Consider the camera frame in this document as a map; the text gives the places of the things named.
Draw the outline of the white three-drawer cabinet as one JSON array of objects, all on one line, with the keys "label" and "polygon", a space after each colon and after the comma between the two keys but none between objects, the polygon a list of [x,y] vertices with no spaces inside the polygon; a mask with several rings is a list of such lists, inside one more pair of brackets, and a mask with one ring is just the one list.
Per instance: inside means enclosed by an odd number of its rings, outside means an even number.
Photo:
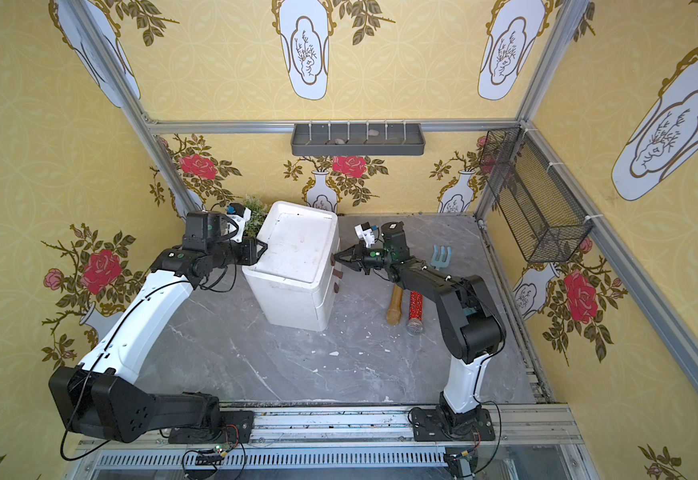
[{"label": "white three-drawer cabinet", "polygon": [[277,201],[257,239],[267,244],[267,250],[242,271],[267,321],[324,331],[343,275],[333,261],[340,246],[338,216]]}]

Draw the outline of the red glitter microphone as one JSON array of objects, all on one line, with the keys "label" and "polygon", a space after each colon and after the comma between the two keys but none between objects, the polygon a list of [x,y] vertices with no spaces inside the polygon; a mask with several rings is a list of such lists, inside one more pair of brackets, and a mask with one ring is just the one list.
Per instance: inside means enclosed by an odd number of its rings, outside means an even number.
[{"label": "red glitter microphone", "polygon": [[421,335],[424,331],[423,296],[416,291],[410,292],[406,329],[411,335]]}]

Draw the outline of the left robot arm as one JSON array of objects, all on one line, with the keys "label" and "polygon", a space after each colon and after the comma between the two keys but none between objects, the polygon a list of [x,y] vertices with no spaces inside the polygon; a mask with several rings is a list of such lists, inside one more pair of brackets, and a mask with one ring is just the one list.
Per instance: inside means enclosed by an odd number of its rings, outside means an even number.
[{"label": "left robot arm", "polygon": [[137,387],[148,353],[168,321],[196,289],[213,289],[215,270],[252,266],[266,243],[245,233],[249,209],[186,216],[181,244],[152,263],[135,300],[76,367],[59,367],[49,389],[68,432],[130,443],[146,432],[170,429],[174,440],[217,437],[225,427],[217,397],[204,393],[153,394]]}]

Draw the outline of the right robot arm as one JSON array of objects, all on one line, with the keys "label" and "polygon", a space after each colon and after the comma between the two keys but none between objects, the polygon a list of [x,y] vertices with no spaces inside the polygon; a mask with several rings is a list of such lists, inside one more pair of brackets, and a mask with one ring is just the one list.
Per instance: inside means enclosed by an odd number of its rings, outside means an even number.
[{"label": "right robot arm", "polygon": [[446,275],[415,257],[401,221],[380,227],[363,223],[358,237],[356,245],[335,253],[333,260],[366,275],[383,270],[389,282],[435,304],[442,338],[451,353],[441,415],[453,426],[477,419],[487,367],[506,343],[506,329],[486,282],[477,275]]}]

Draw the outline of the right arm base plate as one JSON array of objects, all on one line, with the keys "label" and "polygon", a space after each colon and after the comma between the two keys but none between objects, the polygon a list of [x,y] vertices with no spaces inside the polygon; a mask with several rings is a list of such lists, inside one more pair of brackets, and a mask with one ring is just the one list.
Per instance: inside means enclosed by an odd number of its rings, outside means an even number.
[{"label": "right arm base plate", "polygon": [[450,408],[414,407],[407,418],[416,442],[494,441],[496,431],[487,409],[477,407],[466,413],[454,413]]}]

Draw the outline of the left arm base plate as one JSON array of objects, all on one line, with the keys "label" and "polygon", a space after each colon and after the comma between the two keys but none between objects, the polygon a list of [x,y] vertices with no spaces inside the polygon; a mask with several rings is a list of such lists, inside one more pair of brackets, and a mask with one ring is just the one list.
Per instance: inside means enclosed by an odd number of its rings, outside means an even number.
[{"label": "left arm base plate", "polygon": [[208,426],[200,428],[176,428],[170,431],[170,444],[208,444],[214,442],[248,443],[254,427],[252,410],[214,412]]}]

